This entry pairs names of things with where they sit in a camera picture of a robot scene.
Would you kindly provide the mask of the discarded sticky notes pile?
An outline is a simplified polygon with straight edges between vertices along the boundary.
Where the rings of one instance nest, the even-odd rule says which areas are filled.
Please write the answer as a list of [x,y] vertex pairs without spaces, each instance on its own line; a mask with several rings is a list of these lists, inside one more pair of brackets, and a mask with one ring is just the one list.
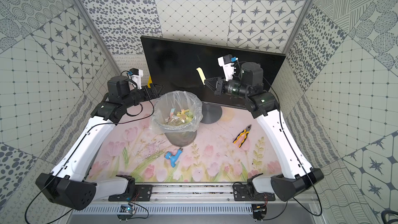
[[179,126],[190,123],[193,118],[194,114],[189,109],[178,112],[175,108],[172,108],[165,122],[167,125]]

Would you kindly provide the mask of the circuit board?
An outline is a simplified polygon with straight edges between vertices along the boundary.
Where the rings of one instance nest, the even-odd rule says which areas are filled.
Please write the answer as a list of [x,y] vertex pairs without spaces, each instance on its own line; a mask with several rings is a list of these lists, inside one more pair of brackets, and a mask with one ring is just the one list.
[[122,204],[120,206],[117,217],[119,220],[127,221],[127,220],[133,218],[135,213],[136,213],[136,209],[134,207],[130,206],[129,204]]
[[267,214],[267,206],[264,204],[252,204],[252,216],[255,221],[262,221]]

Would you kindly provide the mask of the yellow sticky note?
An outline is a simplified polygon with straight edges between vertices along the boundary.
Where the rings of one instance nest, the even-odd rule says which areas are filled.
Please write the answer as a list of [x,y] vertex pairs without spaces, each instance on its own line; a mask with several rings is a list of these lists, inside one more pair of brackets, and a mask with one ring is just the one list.
[[199,74],[199,76],[200,76],[200,79],[201,79],[202,84],[205,85],[206,77],[205,77],[205,75],[204,75],[203,70],[202,70],[200,67],[198,67],[196,70],[197,70],[197,72],[198,72],[198,74]]

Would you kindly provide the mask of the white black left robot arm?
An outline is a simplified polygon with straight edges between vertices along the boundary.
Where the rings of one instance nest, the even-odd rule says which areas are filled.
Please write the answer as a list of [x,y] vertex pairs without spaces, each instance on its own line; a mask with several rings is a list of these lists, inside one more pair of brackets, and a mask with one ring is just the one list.
[[129,201],[137,195],[135,178],[131,176],[117,175],[99,183],[88,182],[86,178],[100,147],[110,132],[122,124],[127,109],[157,99],[164,87],[140,87],[126,76],[111,78],[107,86],[107,93],[70,151],[49,174],[41,173],[36,180],[40,192],[51,203],[79,211],[97,199]]

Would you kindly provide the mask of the grey trash bin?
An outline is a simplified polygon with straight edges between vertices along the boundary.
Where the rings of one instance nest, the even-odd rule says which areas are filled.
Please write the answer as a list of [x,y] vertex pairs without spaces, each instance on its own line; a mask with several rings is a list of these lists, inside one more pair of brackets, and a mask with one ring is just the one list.
[[176,147],[186,147],[194,142],[197,131],[194,132],[173,132],[164,134],[169,142]]

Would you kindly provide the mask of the left circuit board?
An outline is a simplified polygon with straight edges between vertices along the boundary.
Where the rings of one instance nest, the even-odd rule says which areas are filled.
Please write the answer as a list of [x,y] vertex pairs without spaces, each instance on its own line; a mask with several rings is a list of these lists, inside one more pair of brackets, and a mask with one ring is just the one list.
[[129,204],[122,204],[120,206],[117,217],[119,220],[127,221],[127,220],[133,218],[135,213],[136,213],[136,209],[134,207],[130,206]]

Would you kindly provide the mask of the blue toy drill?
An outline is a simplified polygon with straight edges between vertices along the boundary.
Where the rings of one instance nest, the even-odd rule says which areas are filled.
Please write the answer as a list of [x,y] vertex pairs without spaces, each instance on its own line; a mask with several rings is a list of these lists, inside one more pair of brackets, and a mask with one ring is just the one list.
[[176,166],[176,162],[182,152],[183,152],[183,148],[179,148],[175,155],[169,151],[165,154],[165,159],[170,161],[172,168],[174,168]]

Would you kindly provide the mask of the clear plastic bin liner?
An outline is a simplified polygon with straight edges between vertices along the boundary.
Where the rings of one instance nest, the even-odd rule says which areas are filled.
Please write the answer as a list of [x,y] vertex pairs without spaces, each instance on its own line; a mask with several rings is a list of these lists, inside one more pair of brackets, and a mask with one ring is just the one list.
[[150,129],[155,133],[195,132],[202,118],[202,101],[195,94],[173,91],[155,103]]

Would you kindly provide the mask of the yellow black pliers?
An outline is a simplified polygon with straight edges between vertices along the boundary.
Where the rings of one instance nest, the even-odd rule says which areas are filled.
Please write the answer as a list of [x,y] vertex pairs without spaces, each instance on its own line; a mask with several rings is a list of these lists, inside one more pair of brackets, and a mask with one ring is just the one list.
[[236,138],[233,140],[233,144],[238,144],[238,147],[241,148],[242,145],[247,140],[247,137],[251,131],[252,125],[248,125],[243,131],[241,131]]

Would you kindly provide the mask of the right circuit board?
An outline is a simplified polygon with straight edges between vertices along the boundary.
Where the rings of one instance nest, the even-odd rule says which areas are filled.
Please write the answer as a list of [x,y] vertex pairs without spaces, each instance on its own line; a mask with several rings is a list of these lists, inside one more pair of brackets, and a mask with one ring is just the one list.
[[267,206],[264,204],[252,204],[252,216],[255,221],[262,221],[267,214]]

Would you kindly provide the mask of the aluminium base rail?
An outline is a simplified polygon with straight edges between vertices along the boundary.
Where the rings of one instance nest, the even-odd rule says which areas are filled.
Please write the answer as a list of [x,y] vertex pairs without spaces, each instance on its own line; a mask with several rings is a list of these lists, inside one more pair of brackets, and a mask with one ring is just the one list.
[[136,209],[134,217],[155,214],[252,214],[252,204],[267,206],[269,218],[278,215],[286,202],[273,193],[250,194],[245,183],[138,184],[133,199],[109,197],[93,201],[80,215],[117,215],[122,204]]

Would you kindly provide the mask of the grey round monitor stand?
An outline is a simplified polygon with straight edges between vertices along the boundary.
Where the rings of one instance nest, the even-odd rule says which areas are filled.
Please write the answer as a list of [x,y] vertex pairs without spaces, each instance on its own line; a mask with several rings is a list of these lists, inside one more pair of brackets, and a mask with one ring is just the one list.
[[201,120],[201,123],[213,124],[222,117],[222,107],[220,105],[203,102],[202,115],[203,118]]

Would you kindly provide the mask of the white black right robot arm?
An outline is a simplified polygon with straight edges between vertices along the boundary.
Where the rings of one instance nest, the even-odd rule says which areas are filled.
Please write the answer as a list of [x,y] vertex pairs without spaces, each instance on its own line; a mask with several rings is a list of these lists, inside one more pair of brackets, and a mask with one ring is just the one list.
[[280,200],[287,202],[314,187],[324,175],[300,151],[287,128],[278,100],[264,88],[265,79],[260,64],[243,63],[238,80],[235,80],[236,64],[236,57],[227,62],[220,58],[219,66],[224,76],[205,79],[204,84],[217,96],[226,94],[243,99],[245,108],[264,130],[277,155],[281,174],[257,175],[249,179],[249,191],[253,194],[274,193]]

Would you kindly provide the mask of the yellow object behind monitor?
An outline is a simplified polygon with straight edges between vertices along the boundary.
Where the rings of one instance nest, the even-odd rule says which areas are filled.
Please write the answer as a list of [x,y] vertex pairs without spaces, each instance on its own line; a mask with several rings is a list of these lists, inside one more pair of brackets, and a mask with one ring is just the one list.
[[151,88],[151,84],[152,84],[152,79],[151,79],[151,76],[149,76],[147,86],[148,86],[149,88]]

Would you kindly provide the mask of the black AOC computer monitor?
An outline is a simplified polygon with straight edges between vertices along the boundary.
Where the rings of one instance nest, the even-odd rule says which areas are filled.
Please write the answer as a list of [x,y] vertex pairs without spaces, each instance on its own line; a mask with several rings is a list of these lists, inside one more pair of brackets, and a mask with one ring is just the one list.
[[203,85],[197,68],[201,68],[206,78],[223,77],[224,72],[218,58],[232,55],[240,64],[255,62],[261,65],[267,79],[265,89],[276,78],[286,55],[260,52],[247,49],[199,44],[188,41],[141,36],[142,47],[154,84],[162,85],[162,93],[188,91],[201,101],[227,107],[244,109],[243,99],[228,95],[215,96]]

